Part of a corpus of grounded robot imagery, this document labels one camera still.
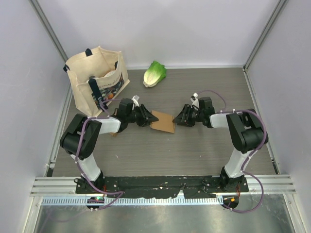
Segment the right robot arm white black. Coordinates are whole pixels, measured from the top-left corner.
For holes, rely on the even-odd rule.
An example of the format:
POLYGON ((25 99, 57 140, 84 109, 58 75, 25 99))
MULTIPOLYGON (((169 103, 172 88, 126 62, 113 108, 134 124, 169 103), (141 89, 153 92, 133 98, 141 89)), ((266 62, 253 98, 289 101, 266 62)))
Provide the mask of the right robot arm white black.
POLYGON ((243 181, 250 159, 268 142, 264 123, 253 109, 216 113, 210 97, 199 98, 196 94, 192 95, 191 102, 184 105, 173 122, 186 127, 201 122, 207 128, 229 130, 234 149, 221 170, 217 186, 226 192, 232 191, 243 181))

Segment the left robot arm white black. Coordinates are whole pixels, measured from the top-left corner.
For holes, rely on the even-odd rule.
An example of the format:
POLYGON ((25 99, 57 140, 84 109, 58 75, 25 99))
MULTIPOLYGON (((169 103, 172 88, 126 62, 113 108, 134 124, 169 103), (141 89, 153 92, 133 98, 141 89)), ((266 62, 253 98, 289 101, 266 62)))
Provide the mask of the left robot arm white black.
POLYGON ((81 177, 74 180, 78 194, 123 194, 122 191, 105 192, 105 176, 97 166, 93 151, 101 134, 121 133, 129 123, 145 127, 159 121, 138 99, 138 96, 121 99, 114 114, 106 118, 76 114, 63 132, 60 147, 74 159, 81 172, 81 177))

